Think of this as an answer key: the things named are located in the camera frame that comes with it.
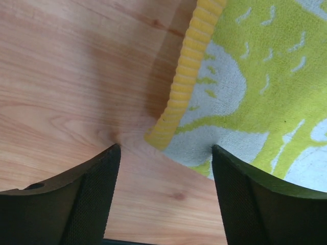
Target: towel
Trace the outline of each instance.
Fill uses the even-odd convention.
[[[327,0],[199,0],[145,139],[213,178],[212,145],[327,192]]]

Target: yellow hem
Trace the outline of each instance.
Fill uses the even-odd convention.
[[[164,150],[172,140],[188,108],[207,45],[226,0],[198,0],[180,51],[170,98],[157,124],[145,134],[145,140]]]

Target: white dash mark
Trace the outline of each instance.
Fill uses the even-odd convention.
[[[273,57],[273,53],[272,53],[272,48],[269,48],[269,56],[267,56],[266,58],[264,58],[264,62],[271,60]]]
[[[247,18],[249,17],[250,13],[251,13],[251,10],[252,10],[252,8],[250,7],[250,8],[246,11],[245,14],[242,14],[241,16],[237,17],[237,18],[235,19],[236,23],[237,23],[237,24],[240,24],[241,21],[247,19]]]
[[[241,55],[241,59],[246,59],[250,54],[250,47],[248,42],[245,43],[245,47],[246,47],[246,52],[245,54]]]
[[[301,128],[301,126],[305,123],[305,119],[303,119],[302,121],[299,122],[299,124],[297,125],[297,127],[290,133],[287,133],[285,135],[283,135],[282,139],[284,144],[281,146],[277,156],[271,161],[271,167],[272,167],[272,171],[271,174],[273,174],[273,172],[275,171],[276,165],[278,163],[278,160],[281,156],[281,154],[283,153],[286,145],[292,141],[294,135],[296,134],[296,132],[299,130],[299,128]]]
[[[294,52],[296,50],[298,50],[300,47],[303,47],[306,41],[306,32],[302,32],[301,34],[301,40],[300,43],[294,45],[293,47],[288,49],[288,52]]]
[[[275,13],[276,13],[276,7],[273,5],[270,7],[270,19],[265,20],[264,22],[261,22],[261,25],[268,26],[272,23],[272,21],[275,19]]]
[[[306,64],[306,57],[303,56],[301,58],[301,61],[300,61],[299,65],[297,67],[291,69],[291,72],[296,72],[296,71],[300,70],[302,67],[304,67],[305,64]]]
[[[266,86],[260,90],[260,94],[264,94],[265,90],[269,87],[270,77],[269,74],[266,74]]]

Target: wooden table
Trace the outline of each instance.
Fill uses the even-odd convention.
[[[118,142],[105,237],[226,244],[213,181],[147,145],[195,0],[1,0],[0,188],[24,188]]]

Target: yellow trim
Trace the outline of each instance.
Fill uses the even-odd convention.
[[[198,0],[180,52],[167,107],[145,140],[159,150],[170,143],[185,114],[207,45],[226,0]]]

